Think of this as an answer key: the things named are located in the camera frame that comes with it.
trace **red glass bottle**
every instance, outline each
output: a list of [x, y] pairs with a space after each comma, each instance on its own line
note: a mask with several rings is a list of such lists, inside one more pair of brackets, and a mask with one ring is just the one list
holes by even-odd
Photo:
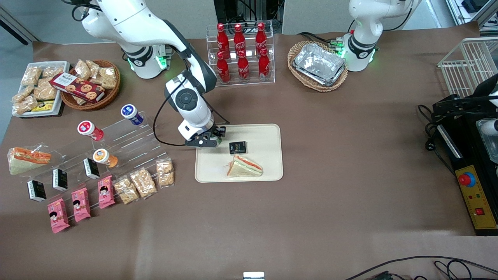
[[249, 62], [246, 58], [246, 51], [240, 53], [237, 65], [239, 67], [239, 78], [241, 83], [247, 83], [249, 81]]
[[218, 74], [220, 75], [221, 83], [222, 84], [227, 84], [230, 82], [230, 73], [228, 71], [228, 63], [224, 58], [224, 54], [222, 51], [219, 51], [217, 53], [218, 56], [218, 62], [216, 63], [216, 66], [218, 67]]
[[242, 25], [240, 23], [235, 24], [234, 44], [237, 57], [240, 58], [242, 53], [244, 54], [244, 57], [246, 57], [246, 38], [244, 38], [244, 35], [242, 34]]
[[224, 59], [230, 59], [230, 46], [228, 45], [228, 36], [225, 33], [223, 23], [218, 23], [218, 48], [223, 52]]
[[259, 58], [259, 79], [267, 81], [270, 77], [270, 59], [268, 58], [268, 49], [261, 49], [261, 57]]
[[262, 49], [266, 49], [266, 34], [264, 33], [264, 23], [260, 22], [257, 24], [256, 34], [256, 55], [258, 57], [261, 55]]

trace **yellow control panel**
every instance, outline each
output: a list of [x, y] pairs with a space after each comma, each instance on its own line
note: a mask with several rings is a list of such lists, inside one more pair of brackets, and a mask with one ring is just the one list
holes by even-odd
[[473, 165], [455, 171], [475, 229], [496, 229], [497, 223]]

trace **black machine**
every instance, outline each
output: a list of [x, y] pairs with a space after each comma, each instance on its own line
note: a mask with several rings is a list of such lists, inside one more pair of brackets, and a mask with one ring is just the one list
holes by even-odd
[[[450, 95], [435, 103], [425, 129], [429, 135], [426, 148], [435, 151], [455, 174], [476, 235], [481, 236], [498, 235], [498, 154], [494, 157], [495, 149], [498, 151], [498, 107], [491, 102], [498, 102], [498, 96], [490, 96], [496, 91], [498, 74], [468, 97]], [[442, 143], [451, 164], [439, 154], [436, 140]]]

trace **white wire basket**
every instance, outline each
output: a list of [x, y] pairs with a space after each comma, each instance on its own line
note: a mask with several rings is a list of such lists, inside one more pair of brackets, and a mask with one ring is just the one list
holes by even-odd
[[466, 38], [439, 63], [450, 94], [464, 98], [498, 73], [498, 37]]

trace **brown paper tablecloth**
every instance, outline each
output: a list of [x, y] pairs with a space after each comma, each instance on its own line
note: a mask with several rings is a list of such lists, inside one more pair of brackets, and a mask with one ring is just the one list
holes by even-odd
[[[444, 96], [436, 63], [461, 39], [476, 36], [476, 24], [385, 32], [365, 71], [350, 73], [334, 92], [317, 93], [286, 65], [288, 50], [304, 38], [277, 35], [275, 84], [216, 88], [206, 98], [233, 124], [280, 126], [280, 181], [197, 183], [195, 149], [164, 146], [175, 163], [176, 186], [98, 211], [54, 235], [45, 204], [30, 201], [26, 186], [0, 161], [0, 279], [218, 280], [241, 279], [244, 271], [265, 271], [267, 279], [345, 279], [412, 255], [498, 267], [498, 238], [473, 236], [454, 177], [424, 149], [426, 121], [416, 113], [416, 105]], [[205, 41], [192, 43], [206, 58]], [[35, 61], [112, 61], [122, 89], [96, 112], [66, 108], [59, 118], [13, 118], [0, 154], [13, 146], [42, 141], [56, 148], [78, 140], [81, 120], [108, 126], [122, 119], [126, 103], [153, 116], [164, 83], [183, 63], [175, 56], [170, 71], [142, 80], [121, 54], [112, 43], [35, 43]], [[167, 105], [159, 136], [182, 142], [181, 120]], [[386, 269], [436, 277], [429, 260]]]

